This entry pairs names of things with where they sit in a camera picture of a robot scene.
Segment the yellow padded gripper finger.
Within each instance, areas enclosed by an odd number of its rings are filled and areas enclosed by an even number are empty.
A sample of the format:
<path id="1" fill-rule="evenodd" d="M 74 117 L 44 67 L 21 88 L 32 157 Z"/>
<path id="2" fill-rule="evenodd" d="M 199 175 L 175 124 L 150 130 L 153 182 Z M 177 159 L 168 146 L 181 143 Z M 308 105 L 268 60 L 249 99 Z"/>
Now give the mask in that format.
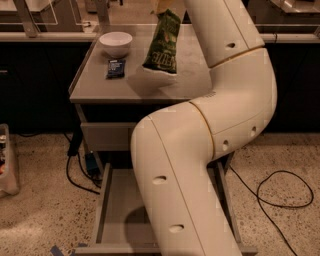
<path id="1" fill-rule="evenodd" d="M 150 0 L 152 11 L 155 14 L 165 12 L 175 0 Z"/>

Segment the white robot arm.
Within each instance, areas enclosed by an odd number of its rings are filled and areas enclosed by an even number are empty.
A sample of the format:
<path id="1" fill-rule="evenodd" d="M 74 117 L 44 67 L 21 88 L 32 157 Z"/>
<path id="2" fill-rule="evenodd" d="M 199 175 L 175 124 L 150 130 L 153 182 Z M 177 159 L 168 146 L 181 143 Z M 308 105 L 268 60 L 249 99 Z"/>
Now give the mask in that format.
<path id="1" fill-rule="evenodd" d="M 143 118 L 137 184 L 162 256 L 242 256 L 207 171 L 254 140 L 276 108 L 273 67 L 241 0 L 184 0 L 210 69 L 205 96 Z"/>

